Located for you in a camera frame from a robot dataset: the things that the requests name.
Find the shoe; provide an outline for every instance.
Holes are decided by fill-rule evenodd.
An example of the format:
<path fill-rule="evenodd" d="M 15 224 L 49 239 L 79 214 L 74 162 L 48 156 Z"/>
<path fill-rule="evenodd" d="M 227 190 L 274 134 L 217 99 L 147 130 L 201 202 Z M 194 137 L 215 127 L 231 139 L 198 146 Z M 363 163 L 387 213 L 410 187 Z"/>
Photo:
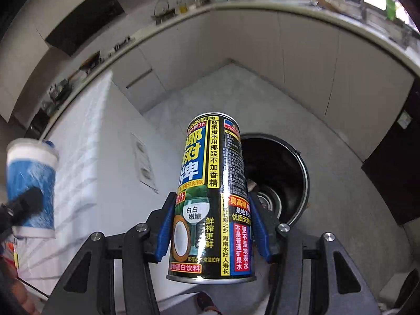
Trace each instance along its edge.
<path fill-rule="evenodd" d="M 202 312 L 207 312 L 213 310 L 218 314 L 222 315 L 219 309 L 214 305 L 213 300 L 209 295 L 205 292 L 200 291 L 197 295 L 195 295 L 195 299 L 197 301 L 197 305 Z"/>

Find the bottle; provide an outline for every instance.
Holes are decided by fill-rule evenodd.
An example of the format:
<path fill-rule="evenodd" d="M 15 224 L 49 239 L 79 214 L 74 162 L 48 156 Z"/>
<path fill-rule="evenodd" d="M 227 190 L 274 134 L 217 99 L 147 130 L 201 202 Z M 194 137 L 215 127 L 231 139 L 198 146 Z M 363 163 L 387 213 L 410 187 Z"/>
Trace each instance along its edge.
<path fill-rule="evenodd" d="M 390 21 L 395 20 L 396 16 L 396 6 L 394 0 L 385 0 L 386 1 L 386 18 Z"/>

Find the white appliance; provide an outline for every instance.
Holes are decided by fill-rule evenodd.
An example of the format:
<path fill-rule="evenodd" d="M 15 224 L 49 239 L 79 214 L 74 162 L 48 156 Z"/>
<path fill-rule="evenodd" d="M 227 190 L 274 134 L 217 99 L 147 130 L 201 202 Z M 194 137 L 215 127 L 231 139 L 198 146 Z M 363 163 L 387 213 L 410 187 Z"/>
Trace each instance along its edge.
<path fill-rule="evenodd" d="M 47 294 L 91 233 L 126 232 L 146 221 L 177 189 L 181 158 L 176 148 L 157 134 L 111 78 L 105 72 L 85 88 L 48 137 L 60 154 L 56 238 L 26 239 L 17 249 L 21 278 Z M 167 280 L 168 263 L 169 254 L 150 265 L 158 302 L 193 287 Z M 121 269 L 117 260 L 117 312 L 124 309 Z"/>

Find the person's hand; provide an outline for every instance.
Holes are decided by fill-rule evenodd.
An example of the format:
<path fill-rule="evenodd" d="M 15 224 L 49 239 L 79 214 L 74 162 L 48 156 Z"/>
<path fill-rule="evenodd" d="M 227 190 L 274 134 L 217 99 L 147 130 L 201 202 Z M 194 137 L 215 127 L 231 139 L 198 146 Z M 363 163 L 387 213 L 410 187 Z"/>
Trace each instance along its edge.
<path fill-rule="evenodd" d="M 29 293 L 26 290 L 20 280 L 18 280 L 18 273 L 16 269 L 7 261 L 5 265 L 8 269 L 9 276 L 13 279 L 13 284 L 11 285 L 11 290 L 13 295 L 16 297 L 20 305 L 31 315 L 40 315 L 39 311 L 35 309 L 34 301 L 29 297 Z"/>

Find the grey floor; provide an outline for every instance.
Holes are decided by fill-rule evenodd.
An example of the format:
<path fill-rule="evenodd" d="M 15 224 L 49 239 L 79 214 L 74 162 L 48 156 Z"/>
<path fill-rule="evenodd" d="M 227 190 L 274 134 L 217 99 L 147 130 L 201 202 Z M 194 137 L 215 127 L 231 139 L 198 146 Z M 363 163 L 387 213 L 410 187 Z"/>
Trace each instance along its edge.
<path fill-rule="evenodd" d="M 186 127 L 203 112 L 225 112 L 241 133 L 262 132 L 301 152 L 310 177 L 310 206 L 297 226 L 312 235 L 333 232 L 373 294 L 412 261 L 404 229 L 361 170 L 361 161 L 321 120 L 248 70 L 233 64 L 173 93 L 144 114 L 168 142 L 184 147 Z"/>

